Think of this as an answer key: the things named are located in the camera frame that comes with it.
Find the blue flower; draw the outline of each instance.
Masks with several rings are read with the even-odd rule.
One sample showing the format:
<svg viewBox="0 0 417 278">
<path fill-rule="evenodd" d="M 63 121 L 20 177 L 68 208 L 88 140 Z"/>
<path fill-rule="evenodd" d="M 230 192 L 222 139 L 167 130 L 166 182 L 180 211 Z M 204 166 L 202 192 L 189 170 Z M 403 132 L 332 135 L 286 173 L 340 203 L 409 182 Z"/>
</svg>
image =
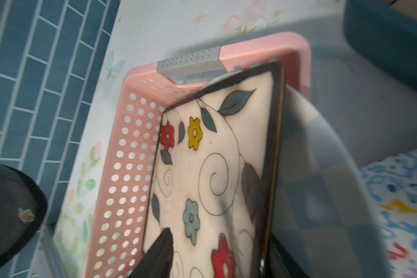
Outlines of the blue flower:
<svg viewBox="0 0 417 278">
<path fill-rule="evenodd" d="M 183 212 L 183 222 L 185 224 L 185 235 L 191 238 L 193 245 L 196 245 L 196 231 L 200 228 L 198 203 L 187 199 L 186 209 Z"/>
</svg>

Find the colorful patterned cloth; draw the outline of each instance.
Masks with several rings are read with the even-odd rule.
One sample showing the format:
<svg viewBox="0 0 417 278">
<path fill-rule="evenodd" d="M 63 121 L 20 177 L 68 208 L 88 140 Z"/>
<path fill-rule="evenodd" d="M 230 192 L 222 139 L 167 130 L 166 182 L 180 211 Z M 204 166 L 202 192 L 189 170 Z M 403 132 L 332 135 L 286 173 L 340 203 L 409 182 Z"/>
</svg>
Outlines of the colorful patterned cloth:
<svg viewBox="0 0 417 278">
<path fill-rule="evenodd" d="M 417 150 L 360 170 L 394 277 L 417 278 Z"/>
</svg>

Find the pink plastic basket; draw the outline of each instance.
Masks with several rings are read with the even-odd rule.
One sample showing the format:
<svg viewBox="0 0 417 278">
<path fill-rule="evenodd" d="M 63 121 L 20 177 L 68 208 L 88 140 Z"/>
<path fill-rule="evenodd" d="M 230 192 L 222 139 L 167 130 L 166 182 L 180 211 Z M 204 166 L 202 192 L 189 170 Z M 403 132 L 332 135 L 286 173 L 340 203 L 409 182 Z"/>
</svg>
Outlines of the pink plastic basket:
<svg viewBox="0 0 417 278">
<path fill-rule="evenodd" d="M 302 36 L 292 32 L 214 47 L 128 71 L 111 133 L 83 277 L 127 277 L 142 258 L 162 112 L 205 85 L 178 85 L 169 78 L 220 69 L 233 72 L 275 59 L 283 62 L 287 83 L 309 99 L 310 47 Z M 101 227 L 106 223 L 109 228 L 103 231 Z M 104 254 L 97 256 L 102 248 Z M 111 257 L 116 259 L 108 264 Z"/>
</svg>

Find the rectangular plate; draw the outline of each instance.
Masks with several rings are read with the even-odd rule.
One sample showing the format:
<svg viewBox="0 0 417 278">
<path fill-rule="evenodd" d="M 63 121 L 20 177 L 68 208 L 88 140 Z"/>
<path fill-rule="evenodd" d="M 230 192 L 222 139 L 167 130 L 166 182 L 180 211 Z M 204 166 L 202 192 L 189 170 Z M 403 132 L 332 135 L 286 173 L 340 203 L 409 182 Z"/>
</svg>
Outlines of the rectangular plate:
<svg viewBox="0 0 417 278">
<path fill-rule="evenodd" d="M 272 62 L 210 85 L 164 111 L 144 252 L 169 227 L 171 277 L 262 274 L 284 88 L 284 68 Z"/>
</svg>

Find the dark teal container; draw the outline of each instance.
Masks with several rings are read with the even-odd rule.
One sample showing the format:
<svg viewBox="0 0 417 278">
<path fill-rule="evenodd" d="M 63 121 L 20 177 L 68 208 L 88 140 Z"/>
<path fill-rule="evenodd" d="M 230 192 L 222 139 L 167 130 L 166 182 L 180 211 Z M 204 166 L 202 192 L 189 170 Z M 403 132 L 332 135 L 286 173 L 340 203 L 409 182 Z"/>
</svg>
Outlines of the dark teal container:
<svg viewBox="0 0 417 278">
<path fill-rule="evenodd" d="M 343 30 L 357 52 L 417 89 L 417 21 L 382 0 L 347 0 Z"/>
</svg>

